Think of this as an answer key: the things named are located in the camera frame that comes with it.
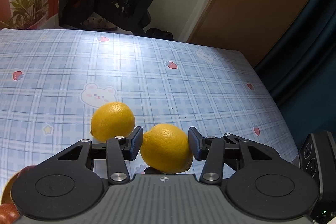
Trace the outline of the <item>yellow lemon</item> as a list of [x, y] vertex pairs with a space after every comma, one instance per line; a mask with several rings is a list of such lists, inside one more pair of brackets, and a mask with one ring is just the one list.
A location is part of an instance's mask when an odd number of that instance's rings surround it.
[[134, 114], [122, 102], [102, 105], [94, 112], [91, 119], [91, 135], [101, 142], [116, 136], [128, 136], [134, 127]]
[[187, 135], [172, 124], [158, 124], [144, 133], [140, 153], [148, 166], [168, 174], [185, 172], [193, 162]]

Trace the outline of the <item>dark teal curtain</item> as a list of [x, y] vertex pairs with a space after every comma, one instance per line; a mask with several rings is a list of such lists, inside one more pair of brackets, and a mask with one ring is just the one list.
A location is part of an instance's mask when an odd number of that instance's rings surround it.
[[308, 0], [255, 66], [295, 144], [335, 133], [335, 0]]

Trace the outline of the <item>brown wooden wardrobe panel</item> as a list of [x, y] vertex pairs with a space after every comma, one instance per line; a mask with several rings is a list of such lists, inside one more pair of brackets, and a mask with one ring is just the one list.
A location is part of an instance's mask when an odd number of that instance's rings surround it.
[[209, 0], [188, 41], [240, 51], [258, 64], [308, 0]]

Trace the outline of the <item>red apple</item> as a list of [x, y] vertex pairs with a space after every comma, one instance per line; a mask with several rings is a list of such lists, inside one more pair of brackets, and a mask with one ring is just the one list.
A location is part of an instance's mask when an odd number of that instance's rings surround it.
[[12, 224], [20, 214], [13, 203], [3, 203], [0, 205], [0, 224]]

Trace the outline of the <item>blue plaid strawberry tablecloth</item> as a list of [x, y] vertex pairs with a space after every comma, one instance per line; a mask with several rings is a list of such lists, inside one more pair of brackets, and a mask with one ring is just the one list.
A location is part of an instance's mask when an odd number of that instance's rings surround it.
[[1, 187], [91, 137], [94, 111], [129, 106], [149, 130], [169, 123], [202, 135], [229, 132], [292, 161], [293, 137], [238, 51], [76, 30], [1, 30]]

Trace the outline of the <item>cream round plate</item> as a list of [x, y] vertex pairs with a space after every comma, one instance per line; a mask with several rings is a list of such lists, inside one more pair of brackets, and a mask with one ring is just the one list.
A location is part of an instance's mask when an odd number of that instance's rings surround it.
[[15, 183], [15, 180], [18, 178], [18, 174], [19, 172], [15, 173], [10, 179], [9, 181], [6, 183], [3, 192], [2, 192], [2, 196], [1, 196], [1, 204], [3, 203], [13, 203], [13, 200], [11, 198], [11, 188], [13, 186], [13, 184]]

